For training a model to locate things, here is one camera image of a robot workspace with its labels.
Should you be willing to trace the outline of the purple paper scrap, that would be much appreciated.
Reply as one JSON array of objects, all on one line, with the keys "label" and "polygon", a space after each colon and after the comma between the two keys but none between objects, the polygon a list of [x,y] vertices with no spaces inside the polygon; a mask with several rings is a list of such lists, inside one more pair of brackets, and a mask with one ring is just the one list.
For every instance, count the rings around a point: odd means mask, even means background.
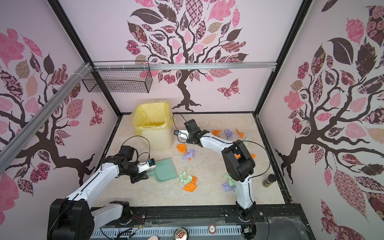
[{"label": "purple paper scrap", "polygon": [[229,182],[222,184],[222,188],[225,190],[225,192],[228,192],[228,191],[235,192],[236,191],[236,185],[230,184]]},{"label": "purple paper scrap", "polygon": [[198,153],[198,151],[194,150],[194,149],[189,149],[186,151],[186,153],[183,155],[182,159],[184,161],[190,161],[194,158],[194,155]]},{"label": "purple paper scrap", "polygon": [[224,132],[225,132],[228,140],[230,140],[234,134],[233,131],[231,131],[230,129],[225,129]]}]

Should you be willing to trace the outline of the green plastic dustpan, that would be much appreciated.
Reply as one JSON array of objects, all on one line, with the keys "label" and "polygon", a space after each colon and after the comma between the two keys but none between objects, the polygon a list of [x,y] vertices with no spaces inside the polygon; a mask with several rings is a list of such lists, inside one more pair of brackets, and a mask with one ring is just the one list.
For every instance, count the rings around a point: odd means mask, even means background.
[{"label": "green plastic dustpan", "polygon": [[167,158],[156,162],[156,167],[147,172],[148,177],[154,177],[159,183],[164,183],[178,177],[172,159]]}]

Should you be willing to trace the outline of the purple paper scrap back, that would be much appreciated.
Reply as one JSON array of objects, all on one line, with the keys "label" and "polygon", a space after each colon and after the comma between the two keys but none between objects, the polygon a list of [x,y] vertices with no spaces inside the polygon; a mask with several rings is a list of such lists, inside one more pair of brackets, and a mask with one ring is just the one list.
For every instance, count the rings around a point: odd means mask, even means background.
[{"label": "purple paper scrap back", "polygon": [[230,140],[234,134],[233,131],[231,131],[230,129],[225,129],[224,132],[225,132],[228,140]]}]

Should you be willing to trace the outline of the green paper scrap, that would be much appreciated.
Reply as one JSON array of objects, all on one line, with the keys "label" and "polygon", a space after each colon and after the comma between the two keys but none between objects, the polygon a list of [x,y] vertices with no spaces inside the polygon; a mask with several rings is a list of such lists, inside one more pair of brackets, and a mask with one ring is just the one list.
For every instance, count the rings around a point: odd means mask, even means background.
[{"label": "green paper scrap", "polygon": [[179,174],[179,178],[180,178],[180,182],[183,183],[184,186],[192,182],[193,180],[193,177],[191,175],[187,175],[186,171]]},{"label": "green paper scrap", "polygon": [[230,184],[236,185],[236,181],[228,173],[225,174],[225,178],[227,179],[227,182],[229,182]]}]

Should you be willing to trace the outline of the small orange scrap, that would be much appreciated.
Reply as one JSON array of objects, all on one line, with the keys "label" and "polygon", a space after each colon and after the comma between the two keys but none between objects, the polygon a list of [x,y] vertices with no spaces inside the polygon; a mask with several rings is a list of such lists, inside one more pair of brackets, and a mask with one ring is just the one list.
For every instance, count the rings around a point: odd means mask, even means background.
[{"label": "small orange scrap", "polygon": [[240,136],[240,138],[243,139],[245,134],[240,132],[238,129],[236,129],[236,131],[237,131],[238,135]]}]

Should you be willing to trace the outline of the orange paper scrap pile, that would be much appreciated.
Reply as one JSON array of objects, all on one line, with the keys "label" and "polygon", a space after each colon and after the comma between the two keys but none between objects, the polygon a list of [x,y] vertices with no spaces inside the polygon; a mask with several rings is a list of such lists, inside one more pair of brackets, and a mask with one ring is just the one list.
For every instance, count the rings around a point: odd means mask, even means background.
[{"label": "orange paper scrap pile", "polygon": [[[241,155],[235,155],[236,159],[239,159],[241,157]],[[255,159],[256,155],[255,154],[251,154],[251,157],[253,159]]]}]

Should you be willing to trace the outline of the orange paper scrap back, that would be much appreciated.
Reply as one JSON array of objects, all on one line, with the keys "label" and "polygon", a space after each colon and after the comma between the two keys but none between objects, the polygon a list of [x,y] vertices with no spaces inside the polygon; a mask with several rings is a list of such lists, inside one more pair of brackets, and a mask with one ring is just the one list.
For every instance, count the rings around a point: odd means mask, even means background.
[{"label": "orange paper scrap back", "polygon": [[220,131],[220,130],[214,130],[213,132],[212,132],[212,134],[214,135],[214,136],[216,136],[216,137],[220,137],[220,133],[221,133],[222,131]]}]

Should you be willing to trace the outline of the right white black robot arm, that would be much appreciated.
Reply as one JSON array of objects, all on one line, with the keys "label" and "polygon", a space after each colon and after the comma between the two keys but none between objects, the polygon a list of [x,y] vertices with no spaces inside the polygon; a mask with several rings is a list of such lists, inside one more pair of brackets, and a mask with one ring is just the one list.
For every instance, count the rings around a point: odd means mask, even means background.
[{"label": "right white black robot arm", "polygon": [[256,164],[245,144],[240,140],[230,142],[207,130],[202,131],[195,120],[185,122],[185,127],[185,130],[175,130],[174,135],[188,144],[208,148],[222,155],[227,173],[236,182],[236,206],[240,219],[249,221],[256,209],[250,183]]}]

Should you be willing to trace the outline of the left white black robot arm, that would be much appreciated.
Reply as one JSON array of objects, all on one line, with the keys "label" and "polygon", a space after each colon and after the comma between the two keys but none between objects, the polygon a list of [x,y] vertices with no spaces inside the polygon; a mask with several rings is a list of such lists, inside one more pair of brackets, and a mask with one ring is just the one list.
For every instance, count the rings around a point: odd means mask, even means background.
[{"label": "left white black robot arm", "polygon": [[92,206],[103,190],[117,177],[128,176],[131,183],[148,179],[147,171],[156,167],[153,158],[144,163],[133,161],[139,157],[131,146],[122,146],[114,156],[106,157],[100,168],[77,190],[65,199],[56,199],[50,206],[48,240],[88,240],[94,230],[118,219],[130,221],[129,202],[113,201],[104,207]]}]

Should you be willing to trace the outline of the cream trash bin yellow bag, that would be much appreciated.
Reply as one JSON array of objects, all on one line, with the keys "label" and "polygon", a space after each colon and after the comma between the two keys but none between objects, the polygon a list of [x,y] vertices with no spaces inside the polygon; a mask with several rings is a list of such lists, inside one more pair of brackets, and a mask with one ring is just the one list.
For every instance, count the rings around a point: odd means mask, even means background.
[{"label": "cream trash bin yellow bag", "polygon": [[169,102],[141,103],[134,111],[135,134],[146,138],[152,150],[164,150],[173,145],[172,112]]}]

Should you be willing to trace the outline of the metal can top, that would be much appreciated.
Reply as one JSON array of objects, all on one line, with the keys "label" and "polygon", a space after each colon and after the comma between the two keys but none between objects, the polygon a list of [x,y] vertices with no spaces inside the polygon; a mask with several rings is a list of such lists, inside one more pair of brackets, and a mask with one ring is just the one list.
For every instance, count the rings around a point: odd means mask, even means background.
[{"label": "metal can top", "polygon": [[178,228],[174,232],[174,240],[188,240],[189,233],[185,228]]}]

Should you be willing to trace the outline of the brown bottle at right edge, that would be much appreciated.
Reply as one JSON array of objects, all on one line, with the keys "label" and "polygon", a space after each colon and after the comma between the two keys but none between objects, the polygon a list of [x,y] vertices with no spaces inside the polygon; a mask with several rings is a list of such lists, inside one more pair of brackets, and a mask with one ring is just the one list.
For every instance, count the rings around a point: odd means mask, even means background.
[{"label": "brown bottle at right edge", "polygon": [[267,178],[262,182],[262,185],[265,188],[268,188],[270,185],[277,181],[277,177],[274,174],[269,174]]}]

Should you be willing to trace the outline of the red white round sticker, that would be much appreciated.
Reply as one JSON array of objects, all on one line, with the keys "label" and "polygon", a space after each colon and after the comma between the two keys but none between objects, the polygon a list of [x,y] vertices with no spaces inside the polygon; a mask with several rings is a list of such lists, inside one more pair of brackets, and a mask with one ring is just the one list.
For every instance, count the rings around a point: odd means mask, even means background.
[{"label": "red white round sticker", "polygon": [[208,230],[209,230],[209,233],[212,235],[214,235],[217,232],[217,228],[215,225],[209,225]]}]

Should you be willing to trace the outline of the aluminium rail back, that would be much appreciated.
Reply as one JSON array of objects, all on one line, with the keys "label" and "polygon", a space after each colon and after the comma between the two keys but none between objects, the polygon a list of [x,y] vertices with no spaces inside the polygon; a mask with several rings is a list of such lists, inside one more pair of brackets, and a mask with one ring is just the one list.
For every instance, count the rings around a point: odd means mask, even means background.
[{"label": "aluminium rail back", "polygon": [[140,69],[148,71],[167,70],[211,70],[211,69],[275,69],[276,62],[241,62],[241,63],[197,63],[197,64],[143,64],[136,65],[96,65],[95,70],[112,69]]}]

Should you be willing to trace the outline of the aluminium rail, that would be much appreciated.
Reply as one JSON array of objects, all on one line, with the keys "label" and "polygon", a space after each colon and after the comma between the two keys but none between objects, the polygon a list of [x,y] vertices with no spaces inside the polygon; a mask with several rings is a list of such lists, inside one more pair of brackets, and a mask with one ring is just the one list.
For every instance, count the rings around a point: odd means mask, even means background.
[{"label": "aluminium rail", "polygon": [[140,69],[148,71],[167,70],[211,70],[211,69],[275,69],[276,62],[241,62],[241,63],[197,63],[197,64],[143,64],[136,65],[96,65],[95,70],[112,69]]},{"label": "aluminium rail", "polygon": [[19,152],[28,144],[33,136],[38,132],[45,121],[53,114],[59,104],[61,104],[67,95],[75,86],[91,72],[91,65],[83,63],[63,84],[63,86],[54,94],[49,101],[44,104],[41,110],[21,129],[20,133],[13,138],[1,152],[1,173],[12,163]]}]

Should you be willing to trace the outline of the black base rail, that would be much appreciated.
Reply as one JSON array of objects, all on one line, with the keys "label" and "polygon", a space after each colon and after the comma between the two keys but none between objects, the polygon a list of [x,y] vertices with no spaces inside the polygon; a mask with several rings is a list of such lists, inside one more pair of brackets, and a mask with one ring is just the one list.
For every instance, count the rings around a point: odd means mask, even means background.
[{"label": "black base rail", "polygon": [[129,202],[112,201],[100,208],[91,208],[87,201],[57,199],[50,206],[47,238],[49,240],[88,240],[97,224],[134,222],[149,224],[160,221],[219,219],[226,223],[251,227],[249,240],[257,233],[256,223],[268,223],[273,217],[299,217],[304,233],[315,239],[300,204],[257,205],[244,209],[239,204],[219,206],[130,207]]}]

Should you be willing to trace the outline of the aluminium rail left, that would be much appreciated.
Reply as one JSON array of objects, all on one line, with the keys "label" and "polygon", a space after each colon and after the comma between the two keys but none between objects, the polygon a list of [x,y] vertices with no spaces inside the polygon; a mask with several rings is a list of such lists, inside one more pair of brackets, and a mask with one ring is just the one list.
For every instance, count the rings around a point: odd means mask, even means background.
[{"label": "aluminium rail left", "polygon": [[13,138],[1,152],[1,173],[12,163],[19,152],[28,144],[33,136],[38,132],[45,121],[53,114],[59,104],[61,104],[67,95],[75,86],[91,72],[91,65],[83,63],[63,84],[63,86],[54,94],[49,101],[44,104],[41,110],[21,129],[20,133]]}]

